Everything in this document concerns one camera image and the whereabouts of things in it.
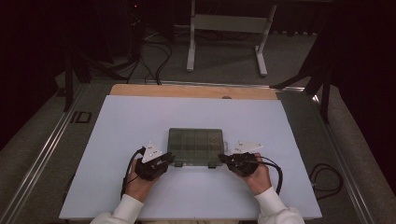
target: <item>white board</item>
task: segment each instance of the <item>white board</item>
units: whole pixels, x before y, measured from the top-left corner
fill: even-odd
[[[166,151],[170,128],[222,129],[224,141],[262,143],[263,156],[283,171],[280,198],[304,218],[321,213],[280,101],[107,96],[68,192],[60,218],[113,212],[129,159],[149,141]],[[277,172],[270,167],[276,187]],[[226,165],[169,167],[139,219],[256,219],[260,210],[246,184]]]

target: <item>white sleeve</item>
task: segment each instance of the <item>white sleeve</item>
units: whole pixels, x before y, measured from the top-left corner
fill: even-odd
[[[259,224],[301,224],[304,223],[299,211],[293,207],[286,207],[276,194],[273,187],[256,195],[261,213]]]
[[[103,213],[94,218],[91,224],[133,224],[143,205],[135,198],[124,194],[113,215]]]

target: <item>dark background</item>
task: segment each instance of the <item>dark background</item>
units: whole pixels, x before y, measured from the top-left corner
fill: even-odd
[[[204,13],[217,4],[209,0],[198,2],[197,12]],[[260,17],[269,9],[262,1],[244,1],[243,5],[240,1],[226,2],[226,7],[222,3],[218,13]],[[307,57],[313,65],[323,63],[324,55],[335,52],[332,84],[339,88],[382,172],[395,190],[391,155],[396,148],[393,90],[396,84],[393,68],[396,3],[385,0],[335,1],[333,4],[293,2],[277,8],[271,31],[287,35],[319,34]],[[163,10],[163,14],[146,14],[154,28],[190,23],[189,1],[159,0],[156,3],[168,9]],[[58,90],[54,77],[64,70],[60,29],[96,60],[111,61],[112,56],[122,55],[129,48],[128,40],[121,35],[128,31],[127,23],[123,22],[127,20],[126,14],[113,5],[106,11],[106,7],[99,7],[100,4],[103,6],[107,2],[0,2],[0,148]],[[119,26],[112,27],[111,20]],[[174,31],[163,29],[161,32],[171,38]]]

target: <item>wire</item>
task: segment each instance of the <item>wire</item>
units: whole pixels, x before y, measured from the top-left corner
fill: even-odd
[[[155,74],[151,72],[151,69],[147,66],[146,62],[141,58],[140,62],[143,64],[148,69],[148,74],[145,76],[145,83],[147,81],[147,78],[151,76],[158,85],[162,85],[161,80],[160,80],[160,73],[161,71],[165,68],[166,64],[168,63],[170,57],[172,56],[172,48],[165,44],[165,43],[158,43],[158,42],[152,42],[152,41],[145,41],[144,46],[155,48],[155,49],[160,49],[162,52],[165,53],[166,59],[160,64],[160,66],[157,68],[157,71]]]
[[[187,29],[185,29],[184,31],[180,31],[180,33],[178,33],[178,34],[175,34],[175,37],[176,36],[180,36],[180,35],[184,35],[185,33],[187,33],[187,32],[189,32],[190,31],[190,28],[187,28]]]
[[[338,185],[337,187],[333,188],[333,189],[320,189],[317,187],[317,179],[318,179],[318,175],[322,172],[322,171],[331,171],[333,172],[337,178],[338,178]],[[320,191],[320,192],[330,192],[326,195],[317,197],[317,200],[321,200],[324,198],[328,198],[330,196],[333,196],[335,194],[337,194],[338,192],[341,191],[341,189],[344,186],[344,178],[341,176],[341,174],[335,170],[332,166],[330,166],[329,164],[326,163],[319,163],[317,164],[313,169],[311,174],[309,175],[309,179],[311,179],[311,182],[313,183],[313,190],[314,191]]]
[[[151,37],[153,37],[153,36],[155,36],[155,35],[158,35],[159,33],[154,33],[154,34],[151,34],[151,35],[148,35],[148,36],[146,36],[146,37],[144,37],[143,39],[144,40],[149,40]]]
[[[268,160],[270,162],[266,162],[266,161],[244,161],[244,162],[258,163],[258,164],[263,164],[263,165],[267,165],[267,166],[271,166],[271,167],[276,168],[277,175],[278,175],[276,193],[279,195],[280,190],[282,189],[282,184],[283,184],[283,172],[282,172],[282,169],[276,163],[274,163],[273,161],[271,161],[268,158],[265,158],[265,157],[256,157],[256,158],[263,158],[263,159]]]
[[[126,185],[129,185],[132,181],[136,180],[139,176],[135,176],[132,180],[128,181]]]
[[[126,169],[125,172],[125,177],[128,177],[129,173],[131,172],[131,167],[132,167],[132,162],[134,161],[134,158],[136,157],[137,154],[139,154],[143,150],[143,147],[137,150],[134,155],[132,156],[131,160],[128,163],[128,169]]]
[[[128,78],[126,79],[126,84],[129,84],[129,80],[131,80],[132,75],[134,74],[134,70],[136,69],[137,65],[139,64],[139,61],[136,61],[134,68],[132,69],[131,73],[129,73]]]

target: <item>cable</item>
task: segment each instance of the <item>cable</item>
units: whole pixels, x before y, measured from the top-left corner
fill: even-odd
[[[155,36],[155,35],[158,35],[159,33],[154,33],[154,34],[151,34],[151,35],[148,35],[148,36],[146,36],[146,37],[144,37],[143,39],[144,40],[149,40],[151,37],[153,37],[153,36]]]
[[[180,36],[180,35],[184,35],[185,33],[187,33],[187,32],[189,32],[190,31],[190,28],[187,28],[187,29],[185,29],[184,31],[180,31],[180,33],[178,33],[178,34],[175,34],[175,37],[176,36]]]
[[[283,184],[283,172],[282,172],[282,169],[276,163],[274,163],[273,161],[271,161],[268,158],[265,158],[265,157],[256,157],[256,158],[263,158],[263,159],[268,160],[270,162],[266,162],[266,161],[244,161],[244,162],[258,163],[258,164],[263,164],[263,165],[267,165],[267,166],[271,166],[271,167],[276,168],[277,174],[278,174],[276,193],[279,195],[280,190],[282,189],[282,184]]]
[[[142,153],[144,152],[144,150],[145,150],[144,147],[141,147],[140,149],[138,149],[138,150],[134,153],[134,155],[132,156],[131,160],[130,160],[129,163],[128,163],[128,168],[126,169],[125,177],[122,179],[122,189],[121,189],[121,194],[120,194],[121,198],[122,198],[122,194],[125,192],[126,186],[127,186],[129,183],[131,183],[133,180],[137,179],[137,177],[135,177],[134,179],[127,181],[127,180],[128,180],[128,176],[129,176],[129,173],[131,172],[132,163],[134,162],[134,158],[137,156],[137,154],[139,154],[139,153],[142,154]]]
[[[166,46],[167,50],[163,49],[163,48],[160,48],[160,47],[158,47],[156,45]],[[169,45],[165,44],[165,43],[158,43],[158,42],[152,42],[152,41],[147,41],[147,40],[145,41],[144,46],[155,48],[155,49],[160,49],[166,55],[166,59],[157,68],[157,71],[155,72],[155,74],[152,74],[151,69],[147,66],[146,62],[142,58],[140,60],[140,62],[143,64],[143,66],[145,66],[148,69],[148,75],[145,77],[145,83],[147,81],[147,78],[149,76],[151,76],[156,81],[156,83],[158,85],[162,85],[161,80],[160,80],[160,73],[165,68],[165,66],[168,63],[170,57],[172,56],[172,48]]]
[[[338,178],[338,186],[335,187],[334,189],[319,189],[317,188],[317,179],[318,179],[318,175],[322,172],[322,171],[331,171],[333,172],[337,178]],[[333,196],[335,194],[337,194],[338,192],[341,191],[341,189],[344,186],[344,178],[341,176],[341,174],[335,170],[332,166],[330,166],[329,164],[326,163],[319,163],[317,164],[313,169],[311,174],[309,175],[309,179],[311,179],[311,182],[313,183],[313,190],[314,191],[321,191],[321,192],[330,192],[326,195],[317,197],[317,200],[321,200],[324,198],[328,198],[330,196]]]
[[[132,71],[129,73],[128,78],[126,79],[126,84],[129,84],[129,80],[131,80],[132,75],[134,74],[134,70],[136,69],[137,65],[139,64],[139,61],[136,61],[134,68],[132,69]]]

